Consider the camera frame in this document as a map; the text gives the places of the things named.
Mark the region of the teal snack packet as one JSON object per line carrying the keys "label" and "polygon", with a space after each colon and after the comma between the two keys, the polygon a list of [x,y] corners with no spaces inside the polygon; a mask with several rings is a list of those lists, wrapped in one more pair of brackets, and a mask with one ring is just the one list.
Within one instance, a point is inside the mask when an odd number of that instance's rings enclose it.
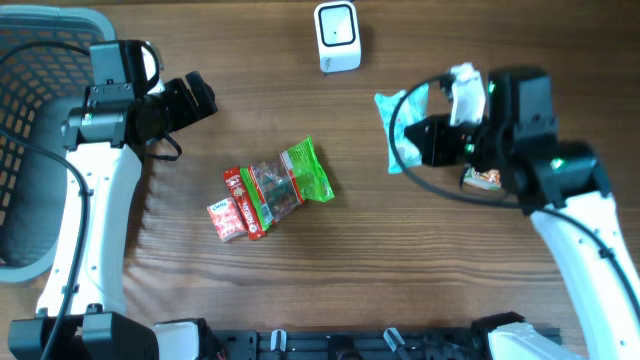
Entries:
{"label": "teal snack packet", "polygon": [[[374,96],[374,102],[378,108],[386,138],[389,138],[391,116],[401,98],[406,93],[406,90],[401,90],[391,96],[381,93],[377,93]],[[428,94],[428,84],[416,89],[408,99],[403,102],[396,116],[394,125],[395,145],[402,162],[407,167],[419,166],[422,163],[420,150],[406,138],[404,130],[406,127],[417,124],[426,118]]]}

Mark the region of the cup noodles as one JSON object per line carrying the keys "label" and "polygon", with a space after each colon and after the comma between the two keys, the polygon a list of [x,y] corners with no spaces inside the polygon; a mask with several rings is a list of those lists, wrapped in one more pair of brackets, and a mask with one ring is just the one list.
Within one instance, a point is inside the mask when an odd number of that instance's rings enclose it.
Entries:
{"label": "cup noodles", "polygon": [[478,172],[473,167],[469,168],[463,177],[463,183],[484,190],[500,190],[501,178],[498,170]]}

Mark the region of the red chocolate wafer bar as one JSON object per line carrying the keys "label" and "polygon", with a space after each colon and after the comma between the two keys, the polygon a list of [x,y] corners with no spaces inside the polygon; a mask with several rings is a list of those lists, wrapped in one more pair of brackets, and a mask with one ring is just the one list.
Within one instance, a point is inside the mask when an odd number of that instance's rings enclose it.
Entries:
{"label": "red chocolate wafer bar", "polygon": [[223,178],[232,198],[236,201],[250,240],[255,241],[265,235],[257,212],[253,206],[247,187],[242,179],[240,168],[235,166],[224,171]]}

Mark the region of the small red tissue pack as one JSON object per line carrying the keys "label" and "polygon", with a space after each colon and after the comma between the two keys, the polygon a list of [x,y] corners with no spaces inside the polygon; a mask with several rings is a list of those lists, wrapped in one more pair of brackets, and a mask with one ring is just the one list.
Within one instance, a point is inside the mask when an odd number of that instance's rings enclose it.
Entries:
{"label": "small red tissue pack", "polygon": [[233,198],[228,197],[207,207],[207,212],[222,242],[247,233],[240,211]]}

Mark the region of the green gummy candy bag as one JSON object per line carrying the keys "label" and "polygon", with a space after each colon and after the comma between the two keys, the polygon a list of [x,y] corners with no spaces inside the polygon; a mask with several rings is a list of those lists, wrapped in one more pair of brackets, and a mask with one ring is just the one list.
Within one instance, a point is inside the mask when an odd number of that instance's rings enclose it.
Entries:
{"label": "green gummy candy bag", "polygon": [[273,159],[241,167],[239,173],[264,231],[305,201],[328,202],[334,198],[311,136]]}

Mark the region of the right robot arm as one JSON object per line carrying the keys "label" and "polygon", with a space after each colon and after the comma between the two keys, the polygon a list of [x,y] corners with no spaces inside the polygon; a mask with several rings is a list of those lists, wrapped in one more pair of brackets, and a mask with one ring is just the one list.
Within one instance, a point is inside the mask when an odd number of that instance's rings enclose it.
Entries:
{"label": "right robot arm", "polygon": [[623,239],[606,171],[582,141],[562,141],[552,81],[539,67],[481,77],[470,64],[438,75],[447,114],[408,126],[425,165],[496,171],[513,207],[548,247],[593,359],[639,355],[639,275]]}

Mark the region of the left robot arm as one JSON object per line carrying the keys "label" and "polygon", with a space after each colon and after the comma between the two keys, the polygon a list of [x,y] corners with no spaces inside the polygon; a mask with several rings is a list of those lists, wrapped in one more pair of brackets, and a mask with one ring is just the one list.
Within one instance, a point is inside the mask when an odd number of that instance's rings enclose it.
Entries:
{"label": "left robot arm", "polygon": [[214,359],[222,348],[205,320],[145,326],[127,316],[123,290],[147,147],[214,114],[214,92],[197,72],[163,82],[144,41],[97,42],[88,56],[93,81],[63,124],[56,158],[68,180],[52,271],[35,316],[11,323],[9,349],[18,359]]}

